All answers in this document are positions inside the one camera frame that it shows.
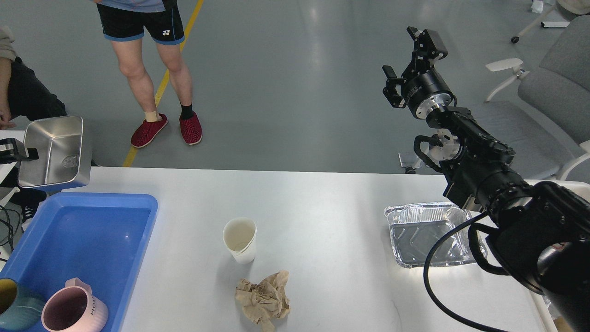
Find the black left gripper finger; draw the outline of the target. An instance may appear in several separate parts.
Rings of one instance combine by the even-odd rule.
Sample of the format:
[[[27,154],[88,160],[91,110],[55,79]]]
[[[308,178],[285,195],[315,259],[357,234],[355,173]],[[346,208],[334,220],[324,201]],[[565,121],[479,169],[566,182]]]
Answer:
[[[15,138],[0,140],[0,164],[11,164],[22,160],[37,160],[38,158],[36,148],[27,148]]]

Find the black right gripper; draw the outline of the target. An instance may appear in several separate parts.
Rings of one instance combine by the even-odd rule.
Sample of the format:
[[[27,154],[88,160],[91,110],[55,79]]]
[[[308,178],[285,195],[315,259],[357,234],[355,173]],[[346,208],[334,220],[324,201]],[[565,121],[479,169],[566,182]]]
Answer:
[[[386,85],[382,93],[392,107],[408,107],[413,117],[426,119],[432,111],[454,100],[454,94],[434,69],[437,61],[447,57],[448,50],[437,31],[409,26],[407,32],[414,41],[407,78],[398,77],[390,65],[383,65]]]

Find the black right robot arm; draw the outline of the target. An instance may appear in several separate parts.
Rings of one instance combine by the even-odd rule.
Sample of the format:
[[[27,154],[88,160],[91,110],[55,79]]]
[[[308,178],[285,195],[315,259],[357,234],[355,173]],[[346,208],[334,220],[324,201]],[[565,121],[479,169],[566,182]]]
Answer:
[[[589,202],[551,181],[530,185],[511,168],[515,151],[476,122],[469,109],[451,105],[456,96],[437,73],[435,63],[448,51],[438,32],[407,27],[414,42],[411,61],[397,76],[382,67],[382,92],[394,108],[408,107],[430,128],[448,130],[459,150],[435,162],[421,143],[444,147],[435,136],[418,135],[413,150],[435,172],[444,174],[444,196],[460,208],[478,211],[438,240],[425,259],[426,292],[452,319],[471,328],[494,332],[451,311],[438,300],[429,282],[432,257],[464,228],[478,266],[488,273],[509,275],[525,288],[546,296],[576,332],[589,330]]]

